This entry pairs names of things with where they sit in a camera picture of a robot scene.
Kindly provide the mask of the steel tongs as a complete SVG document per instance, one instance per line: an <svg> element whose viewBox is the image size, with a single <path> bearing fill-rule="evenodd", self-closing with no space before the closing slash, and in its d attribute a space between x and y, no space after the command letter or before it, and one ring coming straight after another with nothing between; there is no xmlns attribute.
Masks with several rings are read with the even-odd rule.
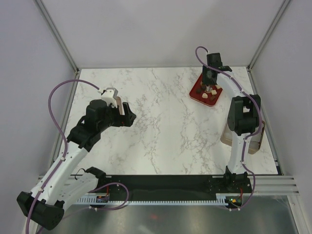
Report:
<svg viewBox="0 0 312 234"><path fill-rule="evenodd" d="M209 93L211 92L211 86L210 86L210 85L207 85L207 86L206 86L205 92L206 92L207 94L209 94Z"/></svg>

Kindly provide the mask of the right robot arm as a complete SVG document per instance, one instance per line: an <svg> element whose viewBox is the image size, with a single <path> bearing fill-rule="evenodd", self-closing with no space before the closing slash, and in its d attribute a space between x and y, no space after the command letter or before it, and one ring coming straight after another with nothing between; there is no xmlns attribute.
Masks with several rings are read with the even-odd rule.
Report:
<svg viewBox="0 0 312 234"><path fill-rule="evenodd" d="M204 65L202 82L207 86L219 85L231 98L227 126L232 132L232 149L223 175L223 187L231 193L249 187L248 173L254 173L247 168L246 161L251 138L261 130L261 98L248 94L228 66L217 69Z"/></svg>

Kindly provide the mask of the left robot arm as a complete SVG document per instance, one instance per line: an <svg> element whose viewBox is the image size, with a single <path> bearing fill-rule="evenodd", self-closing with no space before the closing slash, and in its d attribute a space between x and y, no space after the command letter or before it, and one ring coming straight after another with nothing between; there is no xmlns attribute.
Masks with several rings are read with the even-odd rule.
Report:
<svg viewBox="0 0 312 234"><path fill-rule="evenodd" d="M23 214L47 230L54 229L62 220L65 211L85 193L105 190L106 174L91 167L86 175L72 186L64 184L76 166L100 140L101 133L109 127L130 127L136 119L129 104L122 104L124 114L119 107L101 99L95 99L86 107L86 114L72 128L65 142L67 147L61 153L43 179L30 191L20 192L17 203Z"/></svg>

